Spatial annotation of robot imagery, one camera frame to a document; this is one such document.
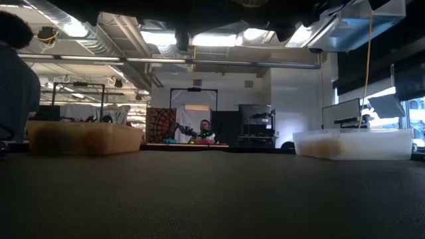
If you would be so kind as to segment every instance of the dark table surface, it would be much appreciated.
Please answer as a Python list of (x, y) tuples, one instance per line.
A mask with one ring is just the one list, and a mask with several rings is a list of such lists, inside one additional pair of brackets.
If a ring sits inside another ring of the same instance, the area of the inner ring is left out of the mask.
[(425, 163), (8, 155), (0, 238), (424, 238)]

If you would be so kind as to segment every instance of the white wall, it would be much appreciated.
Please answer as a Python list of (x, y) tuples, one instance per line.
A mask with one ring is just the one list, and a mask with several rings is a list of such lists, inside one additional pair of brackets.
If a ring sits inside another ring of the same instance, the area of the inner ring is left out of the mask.
[(331, 106), (335, 102), (335, 92), (333, 91), (332, 82), (338, 80), (338, 56), (337, 53), (328, 53), (322, 58), (322, 86), (323, 97), (322, 107)]
[[(170, 88), (193, 87), (192, 77), (202, 79), (204, 89), (218, 89), (218, 110), (238, 110), (238, 104), (262, 103), (262, 79), (255, 74), (216, 74), (216, 73), (179, 73), (174, 75), (168, 72), (158, 72), (157, 77), (164, 84), (164, 88), (152, 88), (151, 107), (168, 108)], [(244, 81), (252, 80), (253, 88), (245, 88)], [(188, 92), (181, 91), (174, 97), (172, 107), (178, 108), (184, 104), (206, 104), (215, 110), (215, 92)]]
[(262, 104), (272, 104), (272, 71), (269, 69), (262, 81)]
[(292, 133), (320, 129), (320, 70), (271, 69), (272, 105), (276, 108), (276, 147), (293, 141)]

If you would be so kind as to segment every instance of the plastic storage bin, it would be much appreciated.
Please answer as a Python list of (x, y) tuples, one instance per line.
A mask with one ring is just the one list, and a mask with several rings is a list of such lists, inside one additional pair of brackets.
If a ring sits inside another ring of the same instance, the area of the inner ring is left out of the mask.
[(411, 129), (325, 129), (294, 133), (297, 155), (334, 160), (409, 160)]
[(29, 121), (28, 134), (31, 153), (105, 155), (139, 151), (142, 130), (114, 123)]

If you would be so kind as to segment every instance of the person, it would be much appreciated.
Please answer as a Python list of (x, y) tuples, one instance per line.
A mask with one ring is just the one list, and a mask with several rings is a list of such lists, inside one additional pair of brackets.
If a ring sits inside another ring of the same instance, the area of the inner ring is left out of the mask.
[(204, 139), (202, 139), (202, 137), (201, 137), (201, 134), (202, 134), (202, 132), (204, 130), (209, 130), (210, 129), (210, 121), (208, 121), (206, 119), (201, 120), (201, 124), (199, 125), (199, 129), (200, 129), (200, 132), (197, 133), (197, 137), (194, 140), (195, 143), (198, 143), (201, 140), (209, 140), (211, 142), (214, 142), (215, 141), (215, 134), (214, 133), (212, 133), (212, 135), (210, 135), (210, 136), (205, 137)]
[(5, 11), (0, 11), (0, 23), (0, 139), (9, 137), (2, 129), (8, 128), (15, 134), (12, 140), (21, 143), (28, 117), (39, 109), (40, 81), (17, 50), (28, 46), (34, 34), (24, 20)]

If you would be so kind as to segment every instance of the orange plastic bin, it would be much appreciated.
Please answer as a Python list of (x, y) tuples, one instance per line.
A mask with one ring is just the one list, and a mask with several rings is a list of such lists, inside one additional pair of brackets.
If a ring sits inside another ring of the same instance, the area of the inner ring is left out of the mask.
[(106, 155), (139, 151), (142, 130), (115, 123), (29, 121), (29, 147), (38, 154)]

